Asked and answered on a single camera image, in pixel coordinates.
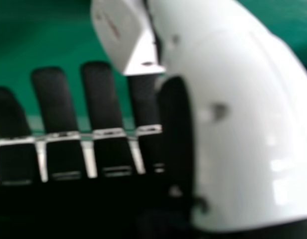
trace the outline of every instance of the green surface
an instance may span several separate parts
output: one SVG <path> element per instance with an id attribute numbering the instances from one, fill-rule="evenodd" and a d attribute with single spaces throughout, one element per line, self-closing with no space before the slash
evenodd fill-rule
<path id="1" fill-rule="evenodd" d="M 307 0 L 241 0 L 307 67 Z M 43 128 L 30 84 L 37 67 L 60 66 L 68 81 L 81 131 L 89 131 L 79 66 L 108 60 L 93 31 L 88 0 L 0 0 L 0 86 L 10 87 L 36 133 Z M 126 79 L 116 73 L 126 128 L 133 127 Z"/>

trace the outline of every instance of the robotic arm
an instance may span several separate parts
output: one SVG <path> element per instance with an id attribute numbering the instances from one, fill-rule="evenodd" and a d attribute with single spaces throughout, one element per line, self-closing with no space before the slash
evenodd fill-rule
<path id="1" fill-rule="evenodd" d="M 307 72 L 291 49 L 235 0 L 93 0 L 92 20 L 122 74 L 165 73 L 166 169 L 197 202 L 193 227 L 307 238 Z"/>

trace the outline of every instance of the white angular part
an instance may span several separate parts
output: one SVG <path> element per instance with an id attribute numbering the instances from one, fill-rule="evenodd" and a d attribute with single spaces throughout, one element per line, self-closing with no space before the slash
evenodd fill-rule
<path id="1" fill-rule="evenodd" d="M 116 69 L 125 76 L 163 73 L 142 0 L 93 0 L 97 36 Z"/>
<path id="2" fill-rule="evenodd" d="M 235 0 L 149 3 L 167 46 L 162 84 L 181 76 L 191 103 L 194 196 L 209 205 L 193 208 L 193 225 L 223 233 L 307 219 L 307 72 L 299 60 Z M 219 122 L 210 120 L 213 104 L 229 110 Z"/>

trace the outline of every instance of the white robotic arm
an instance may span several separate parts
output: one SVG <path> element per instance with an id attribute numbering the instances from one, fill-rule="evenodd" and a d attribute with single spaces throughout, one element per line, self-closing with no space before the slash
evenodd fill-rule
<path id="1" fill-rule="evenodd" d="M 158 87 L 169 97 L 180 97 L 164 93 L 172 81 L 185 86 L 192 193 L 208 205 L 192 208 L 193 226 L 230 233 L 306 220 L 307 73 L 291 49 L 235 0 L 149 0 L 148 6 L 163 67 L 141 0 L 94 0 L 93 22 L 121 73 L 165 69 Z M 170 102 L 181 108 L 175 106 L 181 101 Z M 181 130 L 166 127 L 166 134 Z"/>

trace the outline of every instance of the green table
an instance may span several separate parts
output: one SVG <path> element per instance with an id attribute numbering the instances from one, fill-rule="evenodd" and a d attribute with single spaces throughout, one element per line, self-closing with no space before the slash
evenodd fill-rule
<path id="1" fill-rule="evenodd" d="M 307 0 L 241 0 L 286 41 L 307 67 Z M 29 75 L 37 67 L 60 66 L 67 73 L 80 129 L 90 130 L 79 66 L 108 60 L 93 31 L 88 0 L 0 0 L 0 86 L 10 87 L 36 134 L 43 133 Z M 133 128 L 126 79 L 116 83 L 125 127 Z"/>

